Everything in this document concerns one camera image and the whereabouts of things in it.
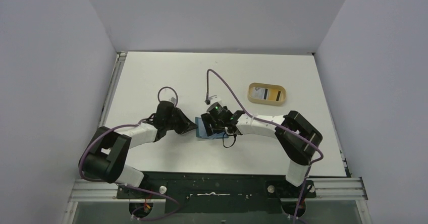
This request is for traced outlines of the blue leather card holder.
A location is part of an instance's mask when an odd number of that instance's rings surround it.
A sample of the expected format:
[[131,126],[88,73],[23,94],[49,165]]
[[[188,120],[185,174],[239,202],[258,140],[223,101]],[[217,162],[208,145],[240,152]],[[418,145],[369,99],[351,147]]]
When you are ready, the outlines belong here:
[[212,139],[222,139],[223,137],[224,137],[224,138],[228,138],[228,136],[227,136],[227,135],[224,135],[224,133],[223,133],[223,132],[221,132],[221,133],[216,133],[216,134],[212,134],[212,135],[208,136],[208,135],[207,135],[207,132],[206,132],[206,130],[205,130],[205,127],[204,127],[204,123],[203,123],[202,119],[201,119],[201,118],[199,118],[199,117],[196,117],[196,118],[195,118],[195,123],[196,123],[196,125],[198,126],[198,128],[196,129],[196,137],[197,137],[197,138],[200,138],[200,139],[208,139],[208,140],[212,140]]

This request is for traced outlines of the white credit card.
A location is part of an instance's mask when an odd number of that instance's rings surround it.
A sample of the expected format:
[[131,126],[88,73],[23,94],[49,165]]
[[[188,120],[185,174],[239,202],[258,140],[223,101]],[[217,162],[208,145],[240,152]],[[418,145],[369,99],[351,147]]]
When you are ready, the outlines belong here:
[[269,90],[262,87],[253,87],[251,97],[255,99],[266,100],[269,95]]

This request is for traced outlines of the yellow credit card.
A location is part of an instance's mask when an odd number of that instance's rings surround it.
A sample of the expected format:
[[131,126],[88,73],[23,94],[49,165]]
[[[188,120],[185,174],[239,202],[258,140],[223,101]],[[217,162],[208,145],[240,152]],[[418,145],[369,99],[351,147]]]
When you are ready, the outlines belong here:
[[282,91],[277,89],[268,89],[269,95],[266,100],[269,101],[280,101],[282,97]]

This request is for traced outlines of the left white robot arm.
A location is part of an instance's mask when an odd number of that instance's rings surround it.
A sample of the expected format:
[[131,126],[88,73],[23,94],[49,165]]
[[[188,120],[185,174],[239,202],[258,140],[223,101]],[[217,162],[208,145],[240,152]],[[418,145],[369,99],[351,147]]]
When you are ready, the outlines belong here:
[[156,112],[137,124],[99,127],[79,160],[79,174],[87,181],[130,186],[131,194],[144,198],[150,185],[144,181],[143,172],[125,164],[128,151],[159,141],[167,131],[183,135],[196,129],[197,125],[174,103],[160,101]]

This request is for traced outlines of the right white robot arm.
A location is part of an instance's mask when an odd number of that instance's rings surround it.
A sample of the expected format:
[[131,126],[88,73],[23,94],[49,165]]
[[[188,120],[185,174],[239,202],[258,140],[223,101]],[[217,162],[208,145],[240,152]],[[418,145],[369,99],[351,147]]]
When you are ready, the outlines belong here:
[[323,136],[302,114],[291,110],[280,116],[254,116],[244,110],[233,113],[216,102],[201,115],[201,120],[209,136],[223,133],[232,137],[257,135],[277,139],[290,159],[284,192],[290,197],[303,192],[303,182],[315,161],[314,154],[320,153]]

